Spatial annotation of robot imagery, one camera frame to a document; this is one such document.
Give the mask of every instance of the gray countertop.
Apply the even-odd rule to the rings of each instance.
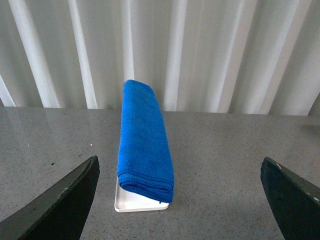
[[[163,117],[174,165],[173,203],[167,210],[118,213],[120,111],[0,107],[0,221],[94,155],[100,177],[83,240],[282,240],[260,181],[264,157],[320,186],[319,117]]]

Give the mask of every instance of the blue towel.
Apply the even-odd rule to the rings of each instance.
[[[124,190],[173,200],[174,168],[159,104],[151,87],[135,80],[123,88],[117,174]]]

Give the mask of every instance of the white backdrop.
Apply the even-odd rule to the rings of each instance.
[[[319,0],[0,0],[0,105],[320,115]]]

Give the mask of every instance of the folded towel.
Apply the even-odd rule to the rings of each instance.
[[[124,83],[117,174],[129,192],[164,203],[174,197],[174,168],[156,96],[146,84]]]

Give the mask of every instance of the white tray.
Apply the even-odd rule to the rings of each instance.
[[[126,191],[119,185],[116,178],[114,209],[119,213],[141,212],[167,209],[169,203],[159,203],[159,201],[145,196]]]

